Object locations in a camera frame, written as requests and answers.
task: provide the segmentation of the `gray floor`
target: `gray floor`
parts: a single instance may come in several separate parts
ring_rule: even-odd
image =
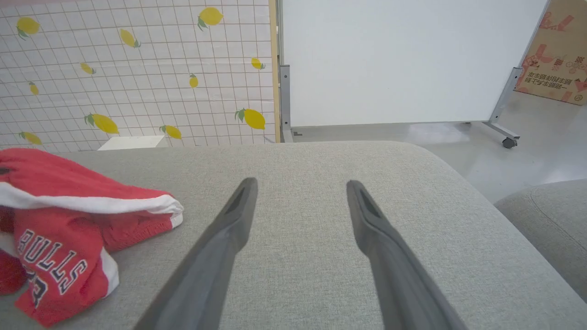
[[[587,178],[587,106],[513,93],[500,124],[519,145],[481,123],[372,124],[297,127],[294,142],[393,140],[439,156],[492,203],[522,188]]]

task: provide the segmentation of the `metal frame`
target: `metal frame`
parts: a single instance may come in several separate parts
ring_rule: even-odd
[[[279,66],[279,109],[281,110],[282,142],[293,142],[289,115],[289,65]]]
[[[497,123],[497,119],[501,116],[501,113],[504,111],[505,105],[507,104],[508,100],[510,99],[510,96],[514,92],[515,84],[518,81],[518,77],[522,74],[522,71],[522,68],[512,69],[508,81],[505,83],[504,90],[501,92],[500,98],[497,100],[497,104],[495,105],[495,109],[493,109],[491,117],[489,118],[489,121],[483,122],[488,127],[516,141],[519,140],[519,135],[499,125]]]
[[[276,8],[277,8],[277,43],[278,43],[277,58],[278,58],[278,62],[279,62],[278,87],[279,87],[279,109],[281,111],[281,123],[280,123],[281,139],[282,139],[281,142],[293,142],[293,140],[294,140],[293,136],[295,135],[295,132],[292,132],[292,130],[291,130],[291,121],[290,121],[291,118],[290,118],[289,65],[284,64],[284,61],[285,61],[284,60],[284,37],[283,37],[283,26],[281,24],[283,22],[283,10],[282,10],[283,0],[274,0],[274,1],[276,2]],[[501,113],[503,112],[505,105],[507,104],[508,100],[510,99],[510,96],[514,92],[514,88],[515,88],[516,82],[518,80],[518,77],[520,77],[520,75],[524,71],[524,69],[522,67],[522,64],[524,63],[524,56],[528,53],[528,50],[530,49],[530,46],[532,45],[532,41],[534,40],[534,37],[536,36],[538,29],[540,28],[540,23],[542,21],[542,18],[544,17],[544,14],[548,10],[548,6],[549,6],[550,2],[551,2],[551,0],[547,0],[546,4],[544,6],[544,9],[542,10],[542,15],[540,16],[540,18],[536,24],[536,27],[534,28],[534,32],[532,33],[530,40],[528,41],[528,46],[526,47],[526,51],[524,52],[524,55],[523,55],[522,59],[520,60],[518,67],[512,69],[512,72],[510,73],[510,76],[509,76],[507,82],[505,83],[504,89],[501,92],[500,98],[497,100],[497,104],[495,105],[495,108],[491,114],[491,117],[486,122],[483,122],[489,128],[499,132],[500,134],[502,134],[506,137],[506,139],[503,141],[504,147],[506,146],[505,142],[508,139],[512,140],[513,146],[517,146],[520,136],[518,134],[506,129],[505,127],[499,125],[497,123],[497,120],[501,116]]]

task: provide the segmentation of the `sofa cushion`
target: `sofa cushion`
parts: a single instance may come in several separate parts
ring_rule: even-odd
[[[495,206],[587,301],[587,179],[528,188]]]
[[[397,142],[92,151],[65,157],[125,184],[170,191],[175,230],[113,254],[120,286],[55,329],[129,329],[245,177],[259,184],[221,329],[380,329],[346,182],[360,180],[470,329],[587,328],[587,304],[522,234],[438,157]],[[35,329],[0,301],[2,327]]]

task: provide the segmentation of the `cardboard box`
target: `cardboard box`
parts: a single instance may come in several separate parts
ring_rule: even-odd
[[[587,102],[586,0],[552,0],[522,67],[518,92]]]

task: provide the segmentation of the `lemon wallpaper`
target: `lemon wallpaper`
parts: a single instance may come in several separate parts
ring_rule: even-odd
[[[0,9],[0,149],[275,142],[268,0]]]

